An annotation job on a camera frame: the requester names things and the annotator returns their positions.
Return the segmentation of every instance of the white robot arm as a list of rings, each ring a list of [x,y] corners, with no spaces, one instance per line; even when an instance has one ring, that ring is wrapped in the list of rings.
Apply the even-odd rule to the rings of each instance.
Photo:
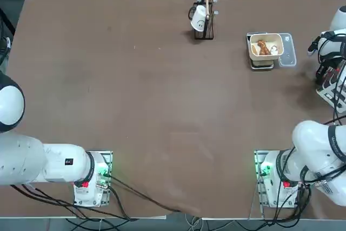
[[[318,51],[320,62],[316,72],[316,91],[334,106],[337,103],[334,100],[336,84],[339,92],[339,89],[343,89],[339,85],[346,77],[346,69],[340,70],[346,57],[346,6],[337,10],[329,31],[322,32],[313,41],[308,54],[312,55],[315,51]],[[346,110],[343,93],[341,91],[341,98],[337,99],[336,109],[340,113]],[[295,150],[289,156],[285,168],[290,150],[271,151],[261,164],[269,206],[282,206],[288,195],[297,191],[302,181],[311,181],[335,204],[346,206],[346,174],[343,169],[346,169],[346,127],[304,121],[294,129],[292,140]],[[294,207],[294,202],[292,196],[283,207]]]
[[[108,178],[103,175],[110,174],[111,152],[85,151],[73,144],[43,144],[11,132],[24,110],[21,88],[0,72],[0,185],[73,182],[75,204],[108,204]]]

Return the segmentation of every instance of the table surface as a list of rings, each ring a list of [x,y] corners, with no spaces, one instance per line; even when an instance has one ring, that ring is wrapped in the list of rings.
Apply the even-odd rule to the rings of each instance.
[[[205,42],[191,38],[194,1],[26,0],[8,70],[26,98],[16,131],[110,149],[114,174],[167,206],[248,218],[254,150],[290,148],[298,122],[331,118],[306,51],[344,0],[218,0],[215,39]],[[254,31],[291,33],[297,66],[251,71],[245,35]],[[72,201],[69,184],[38,186]],[[168,213],[119,193],[131,216]],[[69,215],[10,187],[0,198],[0,216]],[[119,214],[115,200],[101,210]],[[303,217],[345,213],[314,189]],[[257,196],[251,217],[261,217]]]

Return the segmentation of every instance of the mug rack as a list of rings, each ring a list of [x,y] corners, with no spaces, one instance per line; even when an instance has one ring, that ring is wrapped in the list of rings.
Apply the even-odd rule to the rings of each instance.
[[[198,5],[205,5],[206,8],[206,17],[204,21],[203,31],[194,30],[194,37],[196,40],[213,40],[214,39],[214,17],[218,14],[217,11],[214,11],[214,3],[217,0],[197,0],[189,10],[189,19],[192,20],[192,17],[196,11]]]

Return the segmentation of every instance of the red button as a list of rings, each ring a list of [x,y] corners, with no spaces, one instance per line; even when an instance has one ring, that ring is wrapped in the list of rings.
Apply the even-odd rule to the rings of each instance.
[[[290,183],[288,181],[283,182],[283,187],[288,188],[290,187]]]

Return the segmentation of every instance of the food container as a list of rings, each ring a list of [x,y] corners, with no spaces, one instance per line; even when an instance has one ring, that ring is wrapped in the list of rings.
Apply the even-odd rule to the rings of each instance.
[[[294,67],[297,64],[296,51],[294,49],[293,38],[287,32],[281,32],[281,39],[285,52],[280,55],[278,61],[280,67]]]
[[[257,45],[258,41],[264,41],[268,50],[275,45],[278,54],[277,55],[259,55],[261,48]],[[266,61],[266,60],[276,60],[284,52],[282,38],[279,34],[255,34],[250,37],[250,48],[249,55],[253,61]]]

